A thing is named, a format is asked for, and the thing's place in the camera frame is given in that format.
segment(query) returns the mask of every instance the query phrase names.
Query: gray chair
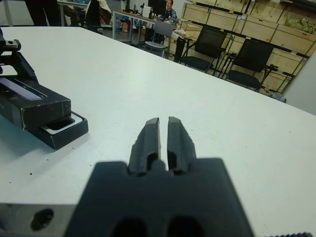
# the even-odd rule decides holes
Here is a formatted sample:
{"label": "gray chair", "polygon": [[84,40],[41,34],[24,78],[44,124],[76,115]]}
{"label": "gray chair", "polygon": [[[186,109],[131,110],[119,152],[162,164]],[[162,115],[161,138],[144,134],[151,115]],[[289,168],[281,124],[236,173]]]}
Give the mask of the gray chair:
{"label": "gray chair", "polygon": [[[146,50],[146,47],[150,48],[150,52],[152,52],[153,49],[159,50],[162,53],[161,56],[163,56],[164,49],[168,48],[168,54],[169,54],[170,40],[171,40],[171,34],[172,34],[173,30],[174,30],[174,26],[173,25],[171,25],[169,23],[166,23],[166,22],[157,21],[155,23],[155,25],[154,25],[154,31],[155,32],[154,32],[154,36],[153,36],[153,41],[145,41],[145,50]],[[154,42],[156,33],[160,34],[160,35],[163,35],[163,36],[169,37],[169,44],[168,44],[168,46],[164,46],[164,45],[161,45],[161,44],[158,44],[158,43]]]}

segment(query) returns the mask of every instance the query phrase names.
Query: black office chair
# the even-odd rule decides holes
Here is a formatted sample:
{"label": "black office chair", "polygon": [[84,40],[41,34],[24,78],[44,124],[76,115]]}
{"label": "black office chair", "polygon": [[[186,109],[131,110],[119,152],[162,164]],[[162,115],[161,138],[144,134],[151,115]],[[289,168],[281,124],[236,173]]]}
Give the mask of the black office chair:
{"label": "black office chair", "polygon": [[[180,63],[184,63],[185,65],[189,65],[191,67],[200,69],[202,71],[207,71],[210,68],[213,68],[213,62],[217,59],[216,67],[214,69],[213,75],[215,75],[219,58],[224,49],[222,49],[222,44],[225,40],[227,33],[203,26],[200,35],[197,38],[197,41],[190,45],[187,50],[184,52],[183,57],[180,60]],[[210,56],[213,58],[211,62],[205,61],[203,59],[188,56],[188,50],[195,46],[195,51],[198,53],[202,53],[204,55]]]}
{"label": "black office chair", "polygon": [[[264,80],[270,74],[271,71],[277,71],[277,67],[274,65],[267,66],[268,59],[272,53],[273,46],[265,43],[261,43],[252,39],[246,39],[243,43],[238,55],[230,55],[232,58],[232,64],[228,76],[226,79],[235,81],[237,83],[246,85],[247,87],[254,88],[255,91],[259,91]],[[262,72],[265,70],[264,77],[260,82],[256,77],[232,70],[233,65],[237,65],[243,68],[250,69],[255,72]]]}

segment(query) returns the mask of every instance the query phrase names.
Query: chair leg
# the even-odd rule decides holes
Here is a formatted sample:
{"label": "chair leg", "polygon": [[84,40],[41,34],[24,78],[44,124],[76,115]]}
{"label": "chair leg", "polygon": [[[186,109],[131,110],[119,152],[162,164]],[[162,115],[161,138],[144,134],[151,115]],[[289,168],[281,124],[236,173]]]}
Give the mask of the chair leg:
{"label": "chair leg", "polygon": [[216,70],[217,70],[218,62],[219,62],[219,57],[218,57],[217,60],[216,60],[216,66],[215,66],[215,70],[214,70],[214,72],[213,72],[213,76],[216,75]]}

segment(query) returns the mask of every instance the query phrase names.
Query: chair seat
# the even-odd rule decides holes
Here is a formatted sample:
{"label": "chair seat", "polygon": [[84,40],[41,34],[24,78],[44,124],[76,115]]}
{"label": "chair seat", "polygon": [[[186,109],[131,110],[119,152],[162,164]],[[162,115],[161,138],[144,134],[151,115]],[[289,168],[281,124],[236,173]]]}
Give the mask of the chair seat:
{"label": "chair seat", "polygon": [[159,49],[163,49],[163,48],[167,48],[168,47],[168,46],[164,46],[164,45],[152,42],[152,41],[145,41],[145,44],[150,46],[150,47],[159,48]]}
{"label": "chair seat", "polygon": [[261,87],[257,78],[238,71],[230,71],[228,74],[228,80],[232,80],[255,89],[259,89]]}
{"label": "chair seat", "polygon": [[205,71],[210,64],[210,62],[207,62],[203,59],[196,58],[193,56],[182,57],[181,63],[188,64],[191,67],[194,67],[194,68],[197,68],[197,69],[200,69],[203,71]]}

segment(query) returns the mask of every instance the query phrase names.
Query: person's leg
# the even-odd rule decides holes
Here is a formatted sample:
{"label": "person's leg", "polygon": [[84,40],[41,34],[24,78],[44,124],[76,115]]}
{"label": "person's leg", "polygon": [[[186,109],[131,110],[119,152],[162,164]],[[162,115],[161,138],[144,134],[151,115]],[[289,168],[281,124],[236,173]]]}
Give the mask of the person's leg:
{"label": "person's leg", "polygon": [[57,0],[41,0],[50,26],[61,26]]}
{"label": "person's leg", "polygon": [[25,0],[31,18],[35,26],[47,26],[43,7],[38,0]]}

